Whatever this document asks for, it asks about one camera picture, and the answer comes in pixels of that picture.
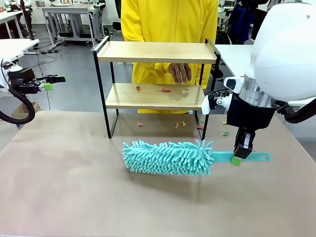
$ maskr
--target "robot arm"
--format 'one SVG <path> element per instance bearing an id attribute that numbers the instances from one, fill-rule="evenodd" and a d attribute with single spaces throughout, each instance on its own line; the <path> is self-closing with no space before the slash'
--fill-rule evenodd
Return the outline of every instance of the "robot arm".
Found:
<path id="1" fill-rule="evenodd" d="M 255 131 L 268 127 L 275 111 L 290 123 L 316 114 L 316 99 L 296 113 L 286 103 L 316 96 L 315 25 L 314 5 L 274 6 L 257 35 L 244 77 L 225 79 L 224 86 L 233 93 L 216 103 L 225 105 L 227 124 L 238 127 L 236 158 L 248 157 Z"/>
<path id="2" fill-rule="evenodd" d="M 32 69 L 23 69 L 15 63 L 10 63 L 2 66 L 3 59 L 0 65 L 0 96 L 13 95 L 19 99 L 27 108 L 28 116 L 23 119 L 15 119 L 7 116 L 0 111 L 0 119 L 13 123 L 25 124 L 33 120 L 35 110 L 32 103 L 26 98 L 26 94 L 36 94 L 44 90 L 52 90 L 51 84 L 57 82 L 65 82 L 65 77 L 57 75 L 48 75 L 41 78 L 35 78 Z"/>

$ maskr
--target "teal plastic handle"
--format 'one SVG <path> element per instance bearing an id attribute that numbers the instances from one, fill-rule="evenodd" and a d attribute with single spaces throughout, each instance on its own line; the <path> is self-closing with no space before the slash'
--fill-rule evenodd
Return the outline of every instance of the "teal plastic handle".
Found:
<path id="1" fill-rule="evenodd" d="M 212 152 L 212 158 L 215 159 L 213 163 L 226 163 L 231 162 L 234 153 L 233 152 Z M 243 159 L 242 162 L 259 162 L 259 161 L 271 161 L 271 154 L 265 152 L 252 152 L 250 155 Z"/>

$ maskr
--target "yellow jacket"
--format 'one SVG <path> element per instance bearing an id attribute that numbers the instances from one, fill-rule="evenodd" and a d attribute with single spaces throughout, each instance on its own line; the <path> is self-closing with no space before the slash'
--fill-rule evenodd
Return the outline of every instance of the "yellow jacket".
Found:
<path id="1" fill-rule="evenodd" d="M 215 42 L 217 0 L 122 0 L 121 27 L 125 41 Z M 133 83 L 175 84 L 170 63 L 134 63 Z M 192 80 L 198 84 L 201 65 L 190 64 Z M 211 65 L 204 66 L 202 88 L 206 89 Z M 148 111 L 143 113 L 185 113 Z"/>

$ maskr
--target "black metal shelf frame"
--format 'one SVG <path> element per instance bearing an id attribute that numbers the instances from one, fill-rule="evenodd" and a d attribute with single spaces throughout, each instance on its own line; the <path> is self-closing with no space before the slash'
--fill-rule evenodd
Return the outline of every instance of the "black metal shelf frame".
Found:
<path id="1" fill-rule="evenodd" d="M 99 67 L 99 60 L 98 60 L 98 56 L 97 56 L 98 52 L 102 49 L 103 45 L 105 45 L 109 41 L 110 41 L 110 37 L 106 36 L 94 48 L 94 50 L 93 50 L 93 59 L 94 59 L 95 69 L 96 69 L 97 77 L 98 77 L 98 84 L 99 84 L 99 89 L 100 89 L 100 96 L 101 96 L 101 101 L 102 101 L 102 107 L 103 107 L 103 113 L 104 113 L 104 118 L 105 118 L 105 124 L 106 124 L 106 127 L 107 127 L 108 138 L 111 139 L 113 137 L 114 129 L 115 129 L 118 117 L 119 117 L 119 110 L 116 109 L 116 115 L 117 116 L 116 116 L 112 126 L 110 127 L 107 107 L 106 107 L 106 104 L 105 104 L 105 97 L 104 97 L 104 91 L 103 91 L 103 85 L 102 85 L 102 77 L 101 77 L 100 67 Z M 214 50 L 214 53 L 216 55 L 216 64 L 215 64 L 215 66 L 218 67 L 219 66 L 219 62 L 220 62 L 220 58 L 221 58 L 221 55 L 220 55 L 219 51 L 216 49 L 215 45 L 212 43 L 212 41 L 210 39 L 205 39 L 205 43 L 209 43 L 212 46 L 212 48 Z M 110 68 L 111 68 L 112 83 L 115 83 L 113 62 L 110 62 Z M 199 85 L 202 85 L 203 71 L 204 71 L 204 63 L 201 66 L 201 72 L 200 72 L 199 82 L 198 82 Z M 215 83 L 213 85 L 213 82 L 212 82 L 212 90 L 211 91 L 214 90 L 214 86 L 215 86 Z M 200 125 L 200 120 L 198 119 L 198 112 L 194 111 L 194 115 L 195 115 L 195 118 L 196 118 L 197 125 Z M 207 129 L 207 123 L 208 123 L 208 117 L 209 117 L 209 115 L 205 116 L 203 133 L 201 134 L 200 130 L 198 130 L 200 138 L 202 140 L 205 138 L 206 129 Z"/>

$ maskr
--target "paper scrap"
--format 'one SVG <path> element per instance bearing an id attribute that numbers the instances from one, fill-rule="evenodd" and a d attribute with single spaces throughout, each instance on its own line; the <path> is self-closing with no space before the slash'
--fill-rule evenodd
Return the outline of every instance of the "paper scrap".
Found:
<path id="1" fill-rule="evenodd" d="M 156 91 L 161 91 L 161 92 L 171 92 L 171 90 L 166 90 L 164 88 L 160 88 L 160 90 L 156 90 Z"/>

